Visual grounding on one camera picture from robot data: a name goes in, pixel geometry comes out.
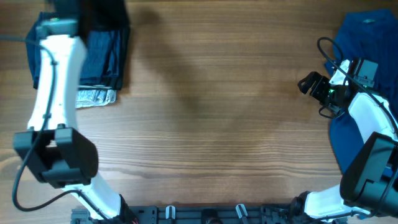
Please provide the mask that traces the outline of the black polo shirt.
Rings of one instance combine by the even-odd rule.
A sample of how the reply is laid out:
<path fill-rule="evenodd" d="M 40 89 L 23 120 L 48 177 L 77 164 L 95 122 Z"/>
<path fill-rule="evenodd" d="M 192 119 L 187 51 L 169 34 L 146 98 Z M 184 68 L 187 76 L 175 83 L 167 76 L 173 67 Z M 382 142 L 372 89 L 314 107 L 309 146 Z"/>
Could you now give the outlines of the black polo shirt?
<path fill-rule="evenodd" d="M 125 0 L 82 0 L 80 22 L 84 30 L 116 30 L 130 25 Z"/>

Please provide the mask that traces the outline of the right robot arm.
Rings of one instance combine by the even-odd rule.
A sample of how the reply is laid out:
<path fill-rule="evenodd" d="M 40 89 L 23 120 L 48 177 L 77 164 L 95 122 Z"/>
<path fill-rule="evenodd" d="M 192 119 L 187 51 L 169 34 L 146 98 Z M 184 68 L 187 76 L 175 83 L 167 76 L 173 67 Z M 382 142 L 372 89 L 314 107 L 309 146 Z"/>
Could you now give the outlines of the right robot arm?
<path fill-rule="evenodd" d="M 373 90 L 376 62 L 345 60 L 331 78 L 311 72 L 299 90 L 337 118 L 354 119 L 363 143 L 339 185 L 295 197 L 287 211 L 292 223 L 332 223 L 349 216 L 397 217 L 397 120 L 389 102 Z"/>

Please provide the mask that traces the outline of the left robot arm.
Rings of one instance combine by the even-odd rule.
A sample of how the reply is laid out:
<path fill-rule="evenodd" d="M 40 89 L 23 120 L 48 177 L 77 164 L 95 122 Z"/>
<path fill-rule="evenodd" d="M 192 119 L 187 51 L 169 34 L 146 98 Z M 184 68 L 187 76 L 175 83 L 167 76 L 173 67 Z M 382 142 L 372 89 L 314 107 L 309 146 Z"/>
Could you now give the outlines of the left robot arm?
<path fill-rule="evenodd" d="M 14 150 L 41 183 L 73 195 L 85 222 L 137 223 L 98 172 L 96 146 L 78 131 L 77 99 L 105 97 L 123 84 L 130 35 L 124 1 L 54 1 L 25 38 L 37 97 Z"/>

